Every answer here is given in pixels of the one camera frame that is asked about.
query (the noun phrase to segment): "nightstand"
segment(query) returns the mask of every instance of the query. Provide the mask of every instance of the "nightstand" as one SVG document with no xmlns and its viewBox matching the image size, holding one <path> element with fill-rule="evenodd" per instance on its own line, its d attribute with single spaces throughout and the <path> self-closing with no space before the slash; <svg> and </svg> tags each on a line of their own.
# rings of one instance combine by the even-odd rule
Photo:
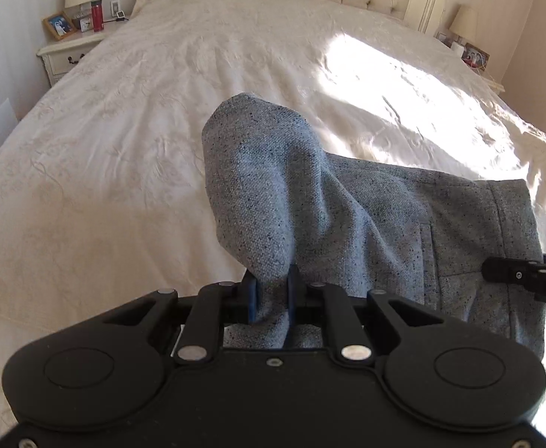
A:
<svg viewBox="0 0 546 448">
<path fill-rule="evenodd" d="M 94 32 L 76 32 L 71 37 L 62 41 L 50 43 L 39 50 L 36 55 L 42 57 L 45 69 L 53 87 L 57 82 L 71 71 L 87 53 L 93 50 L 105 38 L 114 34 L 126 22 L 105 23 L 105 30 Z"/>
</svg>

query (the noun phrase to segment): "picture frame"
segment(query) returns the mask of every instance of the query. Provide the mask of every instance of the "picture frame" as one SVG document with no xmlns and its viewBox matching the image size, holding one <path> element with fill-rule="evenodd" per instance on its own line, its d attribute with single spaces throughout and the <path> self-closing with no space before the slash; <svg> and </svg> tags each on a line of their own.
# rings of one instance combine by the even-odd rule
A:
<svg viewBox="0 0 546 448">
<path fill-rule="evenodd" d="M 471 43 L 466 44 L 466 49 L 463 52 L 462 60 L 473 69 L 478 69 L 480 72 L 487 70 L 490 55 L 480 50 Z"/>
<path fill-rule="evenodd" d="M 56 40 L 63 40 L 64 38 L 69 37 L 78 31 L 70 17 L 68 17 L 65 12 L 48 16 L 43 20 L 43 23 L 49 33 Z"/>
</svg>

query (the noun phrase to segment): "red thermos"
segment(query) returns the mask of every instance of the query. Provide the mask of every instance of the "red thermos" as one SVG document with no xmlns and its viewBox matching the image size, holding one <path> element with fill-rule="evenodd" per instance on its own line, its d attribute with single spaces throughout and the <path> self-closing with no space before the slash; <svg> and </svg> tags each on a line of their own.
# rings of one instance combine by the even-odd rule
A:
<svg viewBox="0 0 546 448">
<path fill-rule="evenodd" d="M 105 25 L 103 23 L 103 1 L 92 1 L 91 7 L 93 9 L 93 29 L 95 32 L 100 32 L 101 30 L 105 29 Z"/>
</svg>

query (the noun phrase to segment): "bed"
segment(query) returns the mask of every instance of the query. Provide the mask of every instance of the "bed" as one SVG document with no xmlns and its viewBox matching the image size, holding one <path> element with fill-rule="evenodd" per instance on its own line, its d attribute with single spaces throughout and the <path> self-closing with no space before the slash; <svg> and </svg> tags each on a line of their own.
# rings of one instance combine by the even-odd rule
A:
<svg viewBox="0 0 546 448">
<path fill-rule="evenodd" d="M 444 1 L 138 0 L 0 149 L 0 372 L 146 292 L 241 277 L 200 142 L 239 92 L 296 109 L 332 153 L 525 179 L 546 251 L 546 135 L 432 38 Z M 13 423 L 0 386 L 0 433 Z"/>
</svg>

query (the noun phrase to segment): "drawer knob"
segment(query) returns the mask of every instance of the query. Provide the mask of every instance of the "drawer knob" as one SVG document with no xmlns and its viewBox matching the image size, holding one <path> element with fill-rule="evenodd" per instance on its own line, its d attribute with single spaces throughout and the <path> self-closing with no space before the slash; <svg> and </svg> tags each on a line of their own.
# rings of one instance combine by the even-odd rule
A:
<svg viewBox="0 0 546 448">
<path fill-rule="evenodd" d="M 82 59 L 82 57 L 84 57 L 85 54 L 81 54 L 80 55 L 80 59 Z M 70 62 L 70 64 L 72 65 L 76 65 L 78 64 L 78 62 L 80 62 L 80 59 L 78 59 L 77 61 L 73 60 L 72 57 L 68 57 L 68 62 Z"/>
</svg>

